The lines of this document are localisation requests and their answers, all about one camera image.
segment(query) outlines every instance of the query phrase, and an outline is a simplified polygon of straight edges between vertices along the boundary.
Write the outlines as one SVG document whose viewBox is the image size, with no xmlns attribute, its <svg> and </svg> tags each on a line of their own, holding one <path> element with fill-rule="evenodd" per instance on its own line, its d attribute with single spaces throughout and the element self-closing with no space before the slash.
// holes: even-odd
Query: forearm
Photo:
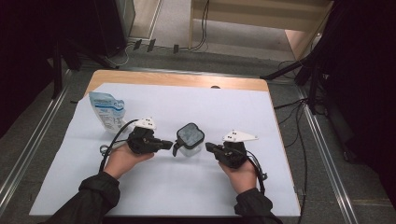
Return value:
<svg viewBox="0 0 396 224">
<path fill-rule="evenodd" d="M 272 224 L 278 218 L 271 213 L 273 204 L 271 200 L 260 193 L 256 188 L 249 189 L 236 197 L 238 204 L 234 207 L 235 213 L 244 217 L 249 224 Z"/>
<path fill-rule="evenodd" d="M 44 223 L 100 223 L 120 199 L 119 181 L 107 173 L 85 179 L 78 190 L 72 199 Z"/>
</svg>

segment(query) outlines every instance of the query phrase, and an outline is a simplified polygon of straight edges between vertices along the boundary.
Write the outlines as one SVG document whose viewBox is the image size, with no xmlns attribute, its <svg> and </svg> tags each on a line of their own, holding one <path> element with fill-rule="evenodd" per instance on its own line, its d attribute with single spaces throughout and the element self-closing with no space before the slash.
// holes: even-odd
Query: table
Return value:
<svg viewBox="0 0 396 224">
<path fill-rule="evenodd" d="M 207 0 L 191 0 L 190 39 L 193 20 L 202 19 Z M 332 9 L 330 0 L 211 0 L 207 19 L 285 29 L 296 60 L 304 56 L 322 31 Z"/>
<path fill-rule="evenodd" d="M 175 141 L 176 131 L 188 122 L 204 131 L 205 142 L 215 144 L 222 144 L 221 137 L 236 127 L 257 134 L 259 140 L 246 142 L 246 147 L 269 175 L 264 184 L 275 205 L 273 212 L 284 217 L 299 216 L 298 199 L 264 80 L 99 70 L 93 74 L 87 92 L 93 90 L 124 100 L 127 120 L 152 116 L 157 124 L 154 135 L 161 139 Z M 30 215 L 49 216 L 72 197 L 82 179 L 97 173 L 102 159 L 99 146 L 109 144 L 113 137 L 102 128 L 86 95 L 78 102 Z M 120 191 L 120 202 L 109 216 L 235 216 L 236 194 L 213 154 L 205 150 L 191 158 L 181 153 L 174 158 L 171 151 L 160 150 L 120 179 Z"/>
</svg>

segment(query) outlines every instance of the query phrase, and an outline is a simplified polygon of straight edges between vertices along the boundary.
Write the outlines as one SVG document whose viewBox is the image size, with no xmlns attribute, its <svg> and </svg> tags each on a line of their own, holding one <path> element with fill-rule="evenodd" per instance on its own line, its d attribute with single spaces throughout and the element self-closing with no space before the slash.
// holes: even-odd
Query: hand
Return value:
<svg viewBox="0 0 396 224">
<path fill-rule="evenodd" d="M 137 155 L 132 152 L 127 144 L 113 149 L 110 153 L 104 172 L 119 179 L 123 174 L 130 171 L 136 164 L 146 161 L 154 156 L 154 153 Z"/>
<path fill-rule="evenodd" d="M 219 162 L 221 169 L 230 178 L 236 193 L 240 194 L 248 189 L 256 188 L 256 171 L 250 161 L 245 161 L 238 169 L 230 168 Z"/>
</svg>

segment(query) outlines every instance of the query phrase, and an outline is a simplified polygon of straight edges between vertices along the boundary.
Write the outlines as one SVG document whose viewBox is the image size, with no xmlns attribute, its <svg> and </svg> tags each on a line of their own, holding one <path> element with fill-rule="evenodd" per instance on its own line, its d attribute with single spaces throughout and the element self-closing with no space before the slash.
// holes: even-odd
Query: white paper sheet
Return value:
<svg viewBox="0 0 396 224">
<path fill-rule="evenodd" d="M 274 204 L 273 213 L 299 216 L 268 92 L 109 83 L 95 91 L 123 100 L 126 120 L 153 117 L 154 136 L 163 140 L 174 142 L 177 130 L 189 122 L 205 133 L 205 142 L 214 144 L 222 144 L 222 136 L 232 129 L 258 135 L 259 140 L 245 146 L 268 174 L 264 185 Z M 97 174 L 102 159 L 99 146 L 109 145 L 113 137 L 94 115 L 88 95 L 78 102 L 30 215 L 52 215 L 73 197 L 83 179 Z M 160 150 L 120 179 L 120 191 L 120 202 L 109 212 L 111 216 L 235 216 L 236 194 L 205 147 L 191 158 L 181 153 L 174 158 L 172 150 Z"/>
</svg>

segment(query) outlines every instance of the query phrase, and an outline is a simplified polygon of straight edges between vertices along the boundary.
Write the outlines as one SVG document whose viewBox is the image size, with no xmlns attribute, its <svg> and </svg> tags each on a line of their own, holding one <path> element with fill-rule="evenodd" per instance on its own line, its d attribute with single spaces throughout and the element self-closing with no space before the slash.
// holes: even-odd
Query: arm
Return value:
<svg viewBox="0 0 396 224">
<path fill-rule="evenodd" d="M 119 179 L 153 153 L 135 155 L 128 145 L 114 149 L 104 171 L 82 181 L 78 193 L 62 206 L 45 224 L 100 223 L 120 199 Z"/>
<path fill-rule="evenodd" d="M 249 161 L 238 169 L 227 167 L 221 162 L 219 165 L 230 178 L 235 192 L 238 193 L 236 197 L 238 204 L 234 207 L 237 215 L 244 217 L 246 223 L 249 224 L 282 223 L 271 213 L 273 208 L 271 200 L 256 188 L 256 172 Z"/>
</svg>

